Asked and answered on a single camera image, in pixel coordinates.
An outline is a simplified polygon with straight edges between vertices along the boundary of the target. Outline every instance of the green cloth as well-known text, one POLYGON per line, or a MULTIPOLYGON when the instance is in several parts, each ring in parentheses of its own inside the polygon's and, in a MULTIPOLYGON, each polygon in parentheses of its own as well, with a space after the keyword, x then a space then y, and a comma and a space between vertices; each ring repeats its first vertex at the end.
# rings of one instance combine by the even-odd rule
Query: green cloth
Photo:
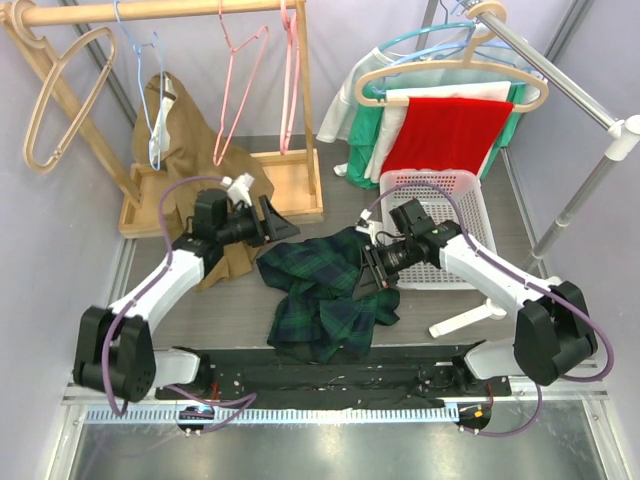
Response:
MULTIPOLYGON (((518 105, 519 103, 522 103, 526 88, 527 88, 526 85, 512 86, 509 89, 507 102, 511 102, 514 105, 518 105)), ((509 145, 509 142, 511 141, 511 138, 513 137, 513 134, 516 131, 516 127, 518 126, 519 121, 520 121, 519 113, 512 113, 507 119, 507 123, 504 124, 504 127, 500 132, 500 135, 498 135, 498 138, 494 142, 493 147, 491 147, 491 153, 489 153, 487 164, 485 165, 484 170, 480 175, 481 179, 484 179, 484 177, 486 177, 487 174, 489 173, 489 169, 491 168, 493 161, 496 159, 496 156, 498 155, 498 152, 500 151, 500 149, 509 145)))
MULTIPOLYGON (((384 97, 384 94, 376 95, 369 85, 364 88, 363 92, 367 98, 384 97)), ((351 125, 351 132, 347 139, 351 146, 349 163, 347 164, 347 180, 358 187, 378 188, 377 183, 364 178, 364 172, 367 169, 367 165, 369 165, 369 160, 373 155, 373 148, 378 140, 383 111, 383 107, 365 107, 358 104, 356 116, 351 125)))
POLYGON ((278 304, 267 343, 305 361, 327 363, 343 346, 369 352, 376 323, 393 325, 400 293, 385 289, 354 301, 360 251, 369 243, 353 227, 331 237, 278 243, 257 260, 264 282, 288 295, 278 304))

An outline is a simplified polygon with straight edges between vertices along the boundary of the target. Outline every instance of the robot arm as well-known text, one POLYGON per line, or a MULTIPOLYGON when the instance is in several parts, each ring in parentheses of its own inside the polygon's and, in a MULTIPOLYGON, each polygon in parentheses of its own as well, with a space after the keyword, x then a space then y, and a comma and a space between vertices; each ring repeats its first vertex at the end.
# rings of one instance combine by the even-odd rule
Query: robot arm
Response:
POLYGON ((488 251, 473 237, 472 247, 458 224, 448 220, 436 225, 415 199, 390 214, 404 239, 363 249, 354 298, 393 285, 398 272, 418 262, 431 263, 466 280, 516 321, 515 338, 484 342, 467 352, 464 360, 473 377, 524 374, 540 385, 549 385, 597 351, 595 333, 583 320, 514 280, 504 269, 516 273, 528 285, 554 292, 587 313, 582 293, 575 285, 564 282, 554 286, 527 274, 488 251), (503 268, 482 258, 478 255, 480 251, 503 268))
POLYGON ((200 192, 191 231, 173 243, 168 269, 167 256, 125 297, 108 308, 90 307, 85 311, 73 370, 76 384, 104 391, 101 351, 107 330, 133 301, 116 331, 119 344, 110 349, 109 375, 115 396, 137 402, 151 388, 172 384, 208 387, 211 373, 206 355, 177 347, 154 350, 151 336, 175 303, 222 259, 225 245, 243 241, 259 247, 300 232, 275 211, 265 196, 259 199, 264 220, 258 218, 249 197, 252 180, 243 175, 233 183, 229 181, 226 192, 200 192))

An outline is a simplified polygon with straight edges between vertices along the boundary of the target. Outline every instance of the white laundry basket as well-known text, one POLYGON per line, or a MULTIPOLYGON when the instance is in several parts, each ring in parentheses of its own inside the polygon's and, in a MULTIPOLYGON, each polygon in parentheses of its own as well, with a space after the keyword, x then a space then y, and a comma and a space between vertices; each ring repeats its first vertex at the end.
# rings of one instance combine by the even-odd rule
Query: white laundry basket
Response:
MULTIPOLYGON (((493 232, 489 223, 489 215, 484 205, 480 190, 480 181, 473 173, 466 170, 398 170, 386 172, 380 177, 380 192, 385 192, 396 185, 427 181, 449 193, 460 207, 464 224, 482 245, 492 252, 496 251, 493 232)), ((455 212, 446 198, 429 187, 406 187, 397 190, 382 199, 382 223, 384 229, 398 234, 389 210, 416 198, 420 201, 428 215, 436 223, 445 220, 457 221, 455 212)), ((473 290, 473 286, 460 278, 432 265, 419 263, 400 272, 398 288, 413 290, 473 290)))

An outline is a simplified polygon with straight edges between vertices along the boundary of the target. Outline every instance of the pink hanger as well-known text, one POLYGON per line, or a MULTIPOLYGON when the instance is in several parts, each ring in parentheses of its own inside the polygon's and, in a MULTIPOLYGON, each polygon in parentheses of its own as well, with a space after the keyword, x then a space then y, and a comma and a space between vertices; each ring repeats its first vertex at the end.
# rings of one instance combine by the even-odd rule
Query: pink hanger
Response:
POLYGON ((213 164, 217 167, 222 163, 222 159, 224 154, 227 152, 227 148, 229 147, 229 143, 231 142, 231 137, 233 136, 233 132, 238 125, 238 120, 240 119, 240 114, 242 113, 242 109, 244 108, 245 101, 247 100, 247 96, 249 95, 249 90, 251 89, 251 84, 253 83, 253 79, 256 76, 256 71, 258 70, 258 65, 260 65, 260 61, 262 60, 262 55, 264 54, 264 49, 267 46, 267 40, 269 40, 269 27, 267 25, 263 25, 260 29, 252 35, 249 39, 247 39, 242 45, 239 47, 234 47, 231 43, 231 39, 229 38, 229 32, 227 32, 227 27, 224 24, 224 20, 222 18, 222 1, 218 2, 218 18, 220 19, 220 25, 222 26, 222 31, 224 32, 224 39, 229 45, 229 50, 231 56, 229 57, 229 71, 227 72, 227 84, 224 88, 224 99, 222 103, 222 113, 220 114, 220 131, 218 132, 218 138, 216 139, 216 145, 213 149, 213 164), (240 107, 238 108, 238 113, 236 114, 236 118, 233 120, 233 125, 231 125, 231 130, 229 131, 229 136, 227 136, 227 140, 222 147, 222 151, 218 155, 218 148, 220 147, 220 139, 222 138, 222 134, 224 133, 224 118, 227 113, 227 103, 229 101, 229 90, 231 89, 231 75, 233 73, 233 58, 234 55, 242 50, 245 46, 251 43, 252 40, 257 40, 260 36, 266 33, 264 42, 262 43, 262 47, 260 47, 260 52, 258 53, 258 58, 256 59, 256 63, 253 65, 253 70, 251 71, 251 76, 249 77, 249 82, 247 83, 247 88, 244 91, 244 96, 242 97, 242 102, 240 103, 240 107))
POLYGON ((280 0, 280 14, 282 25, 287 32, 287 61, 284 73, 284 98, 282 100, 282 122, 280 123, 280 153, 284 155, 289 150, 293 121, 296 116, 296 103, 298 101, 298 80, 300 78, 300 45, 298 45, 298 22, 296 14, 291 18, 287 14, 286 0, 280 0), (289 89, 291 86, 291 61, 293 42, 296 42, 296 69, 293 79, 293 92, 289 104, 289 89))

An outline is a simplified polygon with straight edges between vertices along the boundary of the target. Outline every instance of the red cloth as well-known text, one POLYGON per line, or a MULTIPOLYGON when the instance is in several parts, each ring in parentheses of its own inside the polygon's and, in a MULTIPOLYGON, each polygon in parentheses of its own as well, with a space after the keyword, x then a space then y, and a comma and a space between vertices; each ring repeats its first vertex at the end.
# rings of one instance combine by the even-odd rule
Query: red cloth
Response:
POLYGON ((382 172, 404 168, 480 172, 513 104, 472 98, 410 98, 382 172))

